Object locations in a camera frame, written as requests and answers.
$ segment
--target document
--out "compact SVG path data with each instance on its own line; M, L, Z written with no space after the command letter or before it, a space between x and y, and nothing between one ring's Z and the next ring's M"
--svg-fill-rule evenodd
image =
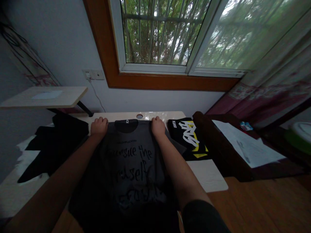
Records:
M213 120L213 123L224 134L236 152L251 168L260 167L286 158L270 147L264 145L261 139L254 139L229 123L217 120Z

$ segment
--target white desk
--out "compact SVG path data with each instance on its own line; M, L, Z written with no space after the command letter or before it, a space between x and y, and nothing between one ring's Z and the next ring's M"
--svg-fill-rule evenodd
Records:
M83 120L91 126L91 123L99 117L107 118L108 121L136 119L138 114L143 115L141 120L151 120L153 117L159 116L165 123L168 119L181 119L186 117L183 112L132 112L132 113L94 113L92 117L87 114L71 114L72 116ZM228 185L220 174L212 160L208 160L204 164L204 168L199 164L189 164L198 177L201 185L206 192L216 192L228 189ZM26 202L36 193L36 191L48 179L47 174L43 174L42 178L22 186L17 184L19 179L15 170L13 170L6 179L0 184L0 217L14 216Z
M125 112L125 113L94 113L92 117L87 114L71 114L72 116L88 123L89 129L91 123L99 117L107 118L109 122L116 120L137 119L136 116L142 115L140 120L151 120L153 117L159 116L167 127L167 120L185 118L183 112ZM224 191L228 189L228 185L221 175L220 171L214 164L213 160L190 161L188 162L193 173L196 175L205 192L211 193L216 191Z
M72 108L78 105L89 116L93 113L80 101L87 92L87 87L31 87L18 95L0 103L0 109L7 108L46 108L60 113L57 108Z

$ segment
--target hand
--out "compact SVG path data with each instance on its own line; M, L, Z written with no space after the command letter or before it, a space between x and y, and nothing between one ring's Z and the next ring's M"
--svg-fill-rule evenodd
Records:
M152 118L151 131L156 138L165 136L165 124L160 117Z
M94 122L92 122L91 124L91 136L93 135L97 135L100 137L104 137L107 133L107 129L108 129L108 119L105 118L103 119L102 117L100 117L99 119L96 118Z

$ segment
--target window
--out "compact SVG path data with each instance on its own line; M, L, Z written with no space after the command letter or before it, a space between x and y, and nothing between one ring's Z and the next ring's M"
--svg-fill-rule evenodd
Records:
M277 57L285 35L295 41L298 22L310 24L305 0L84 2L108 85L117 88L228 91Z

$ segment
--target trees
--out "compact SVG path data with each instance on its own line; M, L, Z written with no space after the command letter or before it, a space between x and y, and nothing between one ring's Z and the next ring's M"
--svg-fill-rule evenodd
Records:
M127 62L186 65L210 0L121 0ZM252 69L311 7L229 0L198 67Z

